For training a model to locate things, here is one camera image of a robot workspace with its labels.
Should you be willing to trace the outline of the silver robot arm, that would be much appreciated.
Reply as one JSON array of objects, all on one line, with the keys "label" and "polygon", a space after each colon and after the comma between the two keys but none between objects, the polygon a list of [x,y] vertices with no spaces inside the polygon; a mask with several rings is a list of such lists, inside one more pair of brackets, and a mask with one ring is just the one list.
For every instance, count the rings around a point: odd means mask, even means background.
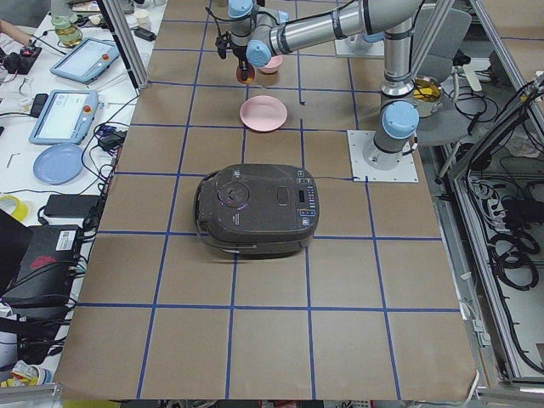
[{"label": "silver robot arm", "polygon": [[216,47],[221,59],[230,49],[238,59],[237,80],[250,83],[255,69],[276,55],[364,33],[384,35],[384,73],[381,115],[395,100],[414,89],[411,45],[421,1],[350,1],[330,11],[291,20],[289,14],[266,8],[258,1],[229,1],[230,31],[219,33]]}]

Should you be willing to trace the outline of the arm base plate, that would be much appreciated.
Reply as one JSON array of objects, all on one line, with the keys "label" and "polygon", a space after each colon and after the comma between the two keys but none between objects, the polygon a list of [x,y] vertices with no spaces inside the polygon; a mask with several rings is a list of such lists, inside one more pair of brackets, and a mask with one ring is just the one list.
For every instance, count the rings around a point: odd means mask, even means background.
[{"label": "arm base plate", "polygon": [[336,54],[345,58],[382,59],[384,57],[384,33],[356,34],[335,41]]},{"label": "arm base plate", "polygon": [[375,146],[375,131],[348,130],[347,135],[352,178],[355,182],[418,182],[413,150],[408,141],[401,152],[389,154]]}]

